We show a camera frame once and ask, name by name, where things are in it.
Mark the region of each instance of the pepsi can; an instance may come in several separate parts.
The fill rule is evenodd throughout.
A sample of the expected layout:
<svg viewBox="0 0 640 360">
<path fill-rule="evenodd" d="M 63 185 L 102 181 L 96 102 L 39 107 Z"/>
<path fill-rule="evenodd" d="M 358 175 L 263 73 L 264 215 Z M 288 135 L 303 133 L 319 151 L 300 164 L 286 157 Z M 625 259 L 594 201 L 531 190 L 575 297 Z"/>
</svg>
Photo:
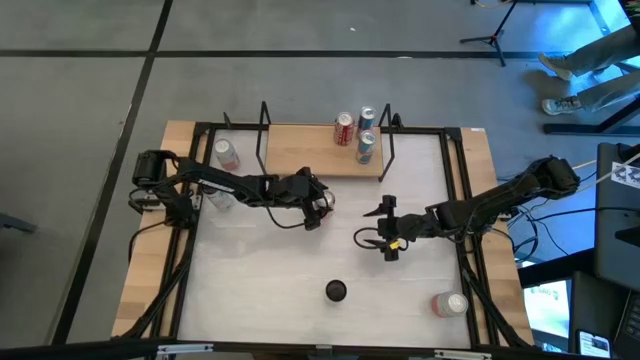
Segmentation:
<svg viewBox="0 0 640 360">
<path fill-rule="evenodd" d="M 358 134 L 365 130 L 373 129 L 375 120 L 376 109 L 371 106 L 364 106 L 360 111 L 360 118 L 358 119 Z"/>
<path fill-rule="evenodd" d="M 373 156 L 373 147 L 376 143 L 376 134 L 371 130 L 364 130 L 358 135 L 358 151 L 356 160 L 361 164 L 368 164 Z"/>
</svg>

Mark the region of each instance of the shoe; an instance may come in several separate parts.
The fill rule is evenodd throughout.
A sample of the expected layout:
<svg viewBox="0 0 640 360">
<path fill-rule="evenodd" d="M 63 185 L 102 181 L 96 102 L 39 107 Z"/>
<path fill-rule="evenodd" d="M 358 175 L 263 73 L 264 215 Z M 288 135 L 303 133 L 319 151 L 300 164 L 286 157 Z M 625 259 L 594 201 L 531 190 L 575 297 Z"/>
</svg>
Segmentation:
<svg viewBox="0 0 640 360">
<path fill-rule="evenodd" d="M 573 77 L 573 73 L 571 70 L 563 69 L 559 64 L 562 63 L 564 58 L 562 56 L 547 56 L 543 53 L 538 54 L 538 60 L 542 63 L 542 65 L 546 66 L 547 69 L 556 73 L 556 75 L 564 80 L 569 81 Z"/>
<path fill-rule="evenodd" d="M 542 110 L 549 115 L 571 114 L 580 109 L 582 109 L 582 104 L 577 96 L 542 100 Z"/>
</svg>

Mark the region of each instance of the gray floor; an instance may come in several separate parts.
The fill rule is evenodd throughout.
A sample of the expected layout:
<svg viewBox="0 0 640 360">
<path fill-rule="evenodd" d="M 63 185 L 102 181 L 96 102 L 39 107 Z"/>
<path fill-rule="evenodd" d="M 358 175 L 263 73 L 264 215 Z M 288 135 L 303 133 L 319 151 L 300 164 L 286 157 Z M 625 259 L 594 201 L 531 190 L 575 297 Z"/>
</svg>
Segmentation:
<svg viewBox="0 0 640 360">
<path fill-rule="evenodd" d="M 599 0 L 601 9 L 603 2 L 617 3 Z M 46 7 L 0 1 L 0 49 L 145 50 L 161 6 L 159 0 L 53 1 Z M 465 0 L 176 1 L 161 49 L 482 51 L 484 45 L 457 40 L 490 34 L 506 10 L 470 7 Z M 600 36 L 584 5 L 520 4 L 503 47 L 570 51 Z M 0 59 L 0 212 L 41 227 L 31 236 L 0 232 L 0 347 L 45 341 L 141 66 L 142 59 Z M 619 109 L 623 104 L 554 118 L 539 110 L 544 97 L 616 76 L 619 71 L 609 69 L 568 84 L 531 60 L 501 68 L 496 60 L 157 59 L 70 340 L 110 334 L 127 242 L 139 223 L 126 205 L 131 170 L 138 152 L 159 146 L 167 120 L 222 121 L 226 111 L 233 121 L 256 121 L 265 100 L 274 121 L 329 122 L 340 111 L 390 102 L 407 125 L 486 128 L 498 175 L 509 176 L 549 154 L 579 164 L 595 158 L 599 142 L 633 142 L 540 130 L 544 122 L 597 123 Z M 541 213 L 593 201 L 593 192 L 585 191 Z M 575 252 L 593 244 L 592 216 L 548 224 L 556 241 Z M 516 241 L 529 236 L 527 226 L 514 227 Z M 580 228 L 581 236 L 569 237 L 568 226 Z M 543 236 L 536 255 L 561 253 Z"/>
</svg>

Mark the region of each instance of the tripod stand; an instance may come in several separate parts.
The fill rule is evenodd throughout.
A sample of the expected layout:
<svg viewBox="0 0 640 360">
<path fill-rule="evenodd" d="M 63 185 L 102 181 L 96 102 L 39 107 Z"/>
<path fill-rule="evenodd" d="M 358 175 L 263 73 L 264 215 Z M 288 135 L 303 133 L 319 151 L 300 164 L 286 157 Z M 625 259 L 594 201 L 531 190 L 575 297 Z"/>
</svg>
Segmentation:
<svg viewBox="0 0 640 360">
<path fill-rule="evenodd" d="M 513 11 L 513 8 L 516 7 L 516 4 L 518 3 L 518 0 L 511 0 L 511 1 L 512 1 L 512 4 L 511 4 L 511 7 L 509 8 L 509 11 L 507 11 L 507 15 L 504 16 L 504 18 L 502 19 L 502 22 L 500 23 L 500 26 L 498 26 L 498 29 L 496 30 L 495 33 L 493 33 L 493 35 L 460 40 L 461 44 L 473 42 L 473 41 L 482 41 L 483 43 L 493 46 L 498 52 L 498 57 L 500 57 L 500 64 L 502 64 L 503 67 L 507 66 L 507 64 L 504 62 L 504 55 L 502 54 L 502 49 L 500 49 L 500 43 L 498 42 L 498 37 L 502 35 L 502 33 L 504 33 L 504 30 L 502 30 L 502 27 L 507 22 L 509 15 L 511 15 L 511 12 Z"/>
</svg>

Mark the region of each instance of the coca-cola can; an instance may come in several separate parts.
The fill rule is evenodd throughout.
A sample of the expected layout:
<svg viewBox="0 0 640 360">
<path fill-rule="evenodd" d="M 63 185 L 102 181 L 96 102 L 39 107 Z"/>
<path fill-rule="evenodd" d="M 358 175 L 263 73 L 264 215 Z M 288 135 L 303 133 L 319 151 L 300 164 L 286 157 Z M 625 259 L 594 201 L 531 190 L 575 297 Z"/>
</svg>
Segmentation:
<svg viewBox="0 0 640 360">
<path fill-rule="evenodd" d="M 333 141 L 340 146 L 351 144 L 355 127 L 355 121 L 353 121 L 351 114 L 347 112 L 338 114 L 333 127 Z"/>
</svg>

